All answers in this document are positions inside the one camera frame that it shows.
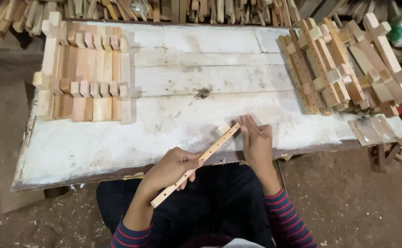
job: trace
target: table surface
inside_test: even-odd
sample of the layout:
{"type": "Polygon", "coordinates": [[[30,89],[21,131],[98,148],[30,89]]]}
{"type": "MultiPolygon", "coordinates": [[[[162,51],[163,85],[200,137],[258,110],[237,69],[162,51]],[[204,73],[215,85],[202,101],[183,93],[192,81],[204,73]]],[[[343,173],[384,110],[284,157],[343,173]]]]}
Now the table surface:
{"type": "MultiPolygon", "coordinates": [[[[34,101],[13,190],[142,175],[173,147],[208,149],[217,126],[247,113],[273,127],[274,157],[360,146],[347,123],[358,115],[302,114],[277,42],[288,29],[89,24],[128,35],[135,123],[45,122],[34,101]],[[205,99],[197,96],[202,88],[210,91],[205,99]]],[[[402,138],[400,118],[387,120],[402,138]]],[[[238,134],[206,164],[241,161],[241,150],[238,134]]]]}

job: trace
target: wooden stick with holes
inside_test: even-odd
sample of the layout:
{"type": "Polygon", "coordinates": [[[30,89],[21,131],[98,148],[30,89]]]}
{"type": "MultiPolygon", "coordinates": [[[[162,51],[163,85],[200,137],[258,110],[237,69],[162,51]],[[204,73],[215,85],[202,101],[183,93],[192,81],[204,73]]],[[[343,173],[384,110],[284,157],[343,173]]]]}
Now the wooden stick with holes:
{"type": "MultiPolygon", "coordinates": [[[[216,143],[214,143],[206,152],[204,152],[198,160],[206,161],[213,153],[215,153],[226,141],[231,138],[231,136],[236,133],[237,130],[241,127],[241,124],[238,122],[233,127],[231,127],[216,143]]],[[[195,169],[188,170],[178,182],[174,185],[165,188],[157,197],[154,198],[150,202],[150,204],[156,208],[160,205],[176,188],[178,188],[192,173],[195,169]]]]}

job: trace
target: striped shirt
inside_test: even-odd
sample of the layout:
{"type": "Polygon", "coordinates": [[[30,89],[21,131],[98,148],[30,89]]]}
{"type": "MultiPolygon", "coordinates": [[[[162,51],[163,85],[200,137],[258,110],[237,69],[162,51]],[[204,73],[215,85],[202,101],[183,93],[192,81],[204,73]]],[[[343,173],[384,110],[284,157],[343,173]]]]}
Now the striped shirt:
{"type": "MultiPolygon", "coordinates": [[[[315,248],[317,244],[293,208],[284,189],[273,196],[265,196],[265,210],[271,233],[278,247],[315,248]]],[[[132,231],[120,221],[111,239],[111,248],[142,248],[149,240],[151,224],[142,231],[132,231]]]]}

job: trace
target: workshop floor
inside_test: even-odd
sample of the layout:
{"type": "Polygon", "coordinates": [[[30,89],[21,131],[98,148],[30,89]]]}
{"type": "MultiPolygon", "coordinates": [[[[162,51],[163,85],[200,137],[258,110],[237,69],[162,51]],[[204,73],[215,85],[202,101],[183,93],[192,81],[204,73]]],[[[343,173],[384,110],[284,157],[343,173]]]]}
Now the workshop floor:
{"type": "MultiPolygon", "coordinates": [[[[0,83],[31,82],[39,64],[0,63],[0,83]]],[[[286,189],[320,246],[402,247],[402,165],[371,171],[366,149],[282,163],[286,189]]],[[[105,247],[95,183],[0,214],[0,247],[105,247]]]]}

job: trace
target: black pants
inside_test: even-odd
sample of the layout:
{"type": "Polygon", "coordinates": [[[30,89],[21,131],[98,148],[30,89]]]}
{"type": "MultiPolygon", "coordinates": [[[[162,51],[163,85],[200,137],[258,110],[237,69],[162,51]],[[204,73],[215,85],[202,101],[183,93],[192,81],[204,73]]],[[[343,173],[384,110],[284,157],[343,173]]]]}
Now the black pants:
{"type": "MultiPolygon", "coordinates": [[[[102,182],[97,202],[105,225],[115,232],[141,179],[102,182]]],[[[205,166],[194,182],[174,191],[154,210],[151,247],[180,247],[197,234],[222,234],[273,248],[262,186],[249,166],[205,166]]]]}

